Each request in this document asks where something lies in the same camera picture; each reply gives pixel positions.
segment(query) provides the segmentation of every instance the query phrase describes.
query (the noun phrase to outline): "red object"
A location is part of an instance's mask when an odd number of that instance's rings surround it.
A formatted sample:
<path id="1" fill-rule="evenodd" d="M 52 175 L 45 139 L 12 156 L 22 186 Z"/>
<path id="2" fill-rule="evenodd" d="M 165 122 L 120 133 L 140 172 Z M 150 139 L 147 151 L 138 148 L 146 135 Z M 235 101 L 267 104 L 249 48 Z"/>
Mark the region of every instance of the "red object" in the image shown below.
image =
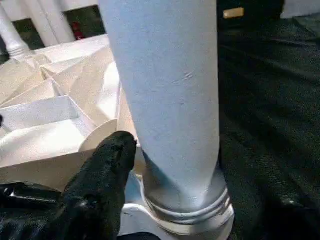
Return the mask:
<path id="1" fill-rule="evenodd" d="M 85 39 L 84 34 L 82 33 L 82 31 L 80 30 L 80 25 L 78 22 L 74 21 L 71 24 L 71 28 L 73 31 L 73 35 L 75 37 L 76 40 L 81 40 L 81 39 Z"/>

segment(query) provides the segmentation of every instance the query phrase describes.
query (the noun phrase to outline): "white column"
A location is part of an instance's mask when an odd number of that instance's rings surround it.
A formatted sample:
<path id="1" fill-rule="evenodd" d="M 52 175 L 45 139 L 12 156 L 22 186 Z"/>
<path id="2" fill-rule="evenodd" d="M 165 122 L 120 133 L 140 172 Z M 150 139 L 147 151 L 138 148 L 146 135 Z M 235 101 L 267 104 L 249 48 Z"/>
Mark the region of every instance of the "white column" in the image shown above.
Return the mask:
<path id="1" fill-rule="evenodd" d="M 32 22 L 46 47 L 75 41 L 56 0 L 24 0 Z"/>
<path id="2" fill-rule="evenodd" d="M 6 11 L 0 4 L 0 35 L 10 57 L 20 57 L 30 54 L 28 45 L 22 40 Z"/>
<path id="3" fill-rule="evenodd" d="M 214 216 L 227 195 L 224 176 L 216 168 L 216 1 L 99 3 L 145 152 L 147 203 L 158 217 L 175 223 Z"/>

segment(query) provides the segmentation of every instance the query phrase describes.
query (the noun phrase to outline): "yellow label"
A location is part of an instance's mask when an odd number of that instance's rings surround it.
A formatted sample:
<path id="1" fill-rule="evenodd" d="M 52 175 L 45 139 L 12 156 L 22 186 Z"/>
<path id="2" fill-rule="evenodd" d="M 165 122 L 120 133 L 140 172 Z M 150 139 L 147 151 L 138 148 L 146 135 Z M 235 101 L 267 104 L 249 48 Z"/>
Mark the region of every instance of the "yellow label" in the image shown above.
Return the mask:
<path id="1" fill-rule="evenodd" d="M 233 18 L 240 18 L 245 15 L 245 9 L 243 7 L 232 8 L 223 11 L 223 18 L 224 19 L 233 19 Z"/>

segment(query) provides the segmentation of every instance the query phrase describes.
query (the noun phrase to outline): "cardboard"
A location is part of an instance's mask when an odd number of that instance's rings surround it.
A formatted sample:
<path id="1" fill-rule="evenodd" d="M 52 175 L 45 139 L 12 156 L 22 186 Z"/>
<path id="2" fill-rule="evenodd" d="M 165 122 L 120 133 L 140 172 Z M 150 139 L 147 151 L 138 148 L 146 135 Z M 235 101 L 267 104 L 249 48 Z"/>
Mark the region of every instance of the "cardboard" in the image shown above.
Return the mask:
<path id="1" fill-rule="evenodd" d="M 94 150 L 0 168 L 0 184 L 29 182 L 63 191 Z"/>
<path id="2" fill-rule="evenodd" d="M 65 94 L 60 90 L 60 87 L 57 85 L 57 83 L 53 79 L 48 79 L 33 87 L 32 89 L 25 91 L 24 93 L 0 105 L 0 109 L 63 95 Z"/>
<path id="3" fill-rule="evenodd" d="M 41 69 L 45 73 L 45 76 L 47 78 L 50 78 L 56 74 L 66 71 L 68 68 L 81 62 L 83 59 L 85 58 L 77 57 L 77 58 L 69 59 L 66 61 L 50 62 L 50 63 L 41 65 Z"/>
<path id="4" fill-rule="evenodd" d="M 0 183 L 32 182 L 62 191 L 116 131 L 120 80 L 108 37 L 80 42 L 0 66 L 0 80 L 17 79 L 14 85 L 0 81 L 6 87 L 0 95 Z"/>
<path id="5" fill-rule="evenodd" d="M 143 175 L 145 170 L 146 161 L 144 158 L 143 150 L 139 143 L 137 131 L 134 125 L 134 121 L 132 119 L 130 109 L 127 103 L 126 94 L 123 88 L 120 90 L 120 100 L 119 100 L 119 114 L 118 114 L 118 121 L 117 121 L 117 131 L 126 131 L 131 133 L 135 139 L 137 140 L 136 146 L 136 154 L 134 160 L 134 172 L 139 177 Z"/>
<path id="6" fill-rule="evenodd" d="M 68 96 L 0 109 L 0 168 L 76 153 L 97 127 Z"/>
<path id="7" fill-rule="evenodd" d="M 109 38 L 104 34 L 83 40 L 37 49 L 35 52 L 37 55 L 45 55 L 50 62 L 57 63 L 90 56 L 108 45 Z"/>
<path id="8" fill-rule="evenodd" d="M 39 69 L 32 68 L 26 62 L 20 62 L 9 67 L 2 67 L 0 71 L 0 104 L 10 98 L 15 91 L 19 91 L 19 87 Z"/>
<path id="9" fill-rule="evenodd" d="M 110 47 L 52 77 L 97 126 L 116 119 L 120 80 Z"/>

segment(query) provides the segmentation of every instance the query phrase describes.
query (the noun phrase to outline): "black glove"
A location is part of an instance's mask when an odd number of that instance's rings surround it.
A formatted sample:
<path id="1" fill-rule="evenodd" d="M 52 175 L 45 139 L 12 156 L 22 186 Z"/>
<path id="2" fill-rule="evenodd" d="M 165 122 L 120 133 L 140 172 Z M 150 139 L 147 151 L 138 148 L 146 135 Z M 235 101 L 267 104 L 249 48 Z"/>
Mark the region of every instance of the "black glove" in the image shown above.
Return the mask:
<path id="1" fill-rule="evenodd" d="M 0 239 L 116 239 L 136 144 L 128 132 L 106 138 L 62 194 L 21 183 L 0 187 Z"/>

